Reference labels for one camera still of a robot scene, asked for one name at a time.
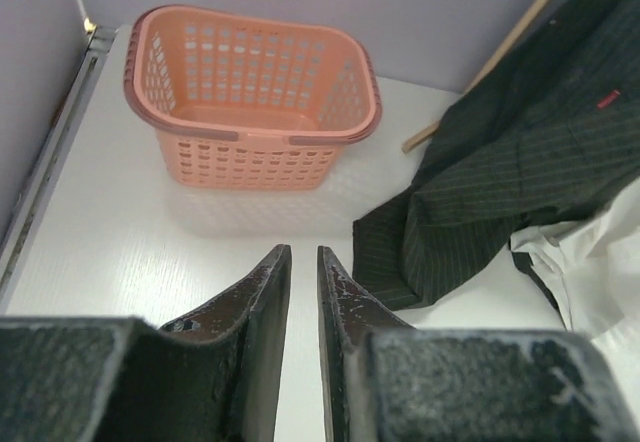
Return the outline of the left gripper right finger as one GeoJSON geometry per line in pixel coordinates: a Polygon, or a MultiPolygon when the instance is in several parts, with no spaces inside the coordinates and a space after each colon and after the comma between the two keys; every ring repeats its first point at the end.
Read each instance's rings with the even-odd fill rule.
{"type": "Polygon", "coordinates": [[[330,441],[626,441],[604,357],[560,331],[419,330],[317,250],[330,441]]]}

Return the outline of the white shirt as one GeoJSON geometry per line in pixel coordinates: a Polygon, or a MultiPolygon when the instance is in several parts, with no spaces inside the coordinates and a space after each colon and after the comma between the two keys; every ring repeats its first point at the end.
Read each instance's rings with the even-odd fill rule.
{"type": "Polygon", "coordinates": [[[639,338],[639,182],[585,222],[523,229],[510,239],[550,291],[565,327],[590,338],[639,338]]]}

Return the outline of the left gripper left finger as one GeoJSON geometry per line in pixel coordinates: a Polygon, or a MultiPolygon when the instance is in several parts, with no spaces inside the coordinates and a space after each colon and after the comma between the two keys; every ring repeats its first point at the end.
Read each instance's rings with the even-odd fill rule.
{"type": "Polygon", "coordinates": [[[270,441],[292,254],[155,328],[143,320],[5,317],[5,441],[270,441]]]}

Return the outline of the dark striped shirt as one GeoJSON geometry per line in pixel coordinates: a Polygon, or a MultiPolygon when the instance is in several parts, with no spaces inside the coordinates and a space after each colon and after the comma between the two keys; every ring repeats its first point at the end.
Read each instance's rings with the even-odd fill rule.
{"type": "Polygon", "coordinates": [[[566,0],[441,119],[410,185],[355,221],[353,275],[431,305],[530,226],[592,216],[639,174],[639,0],[566,0]]]}

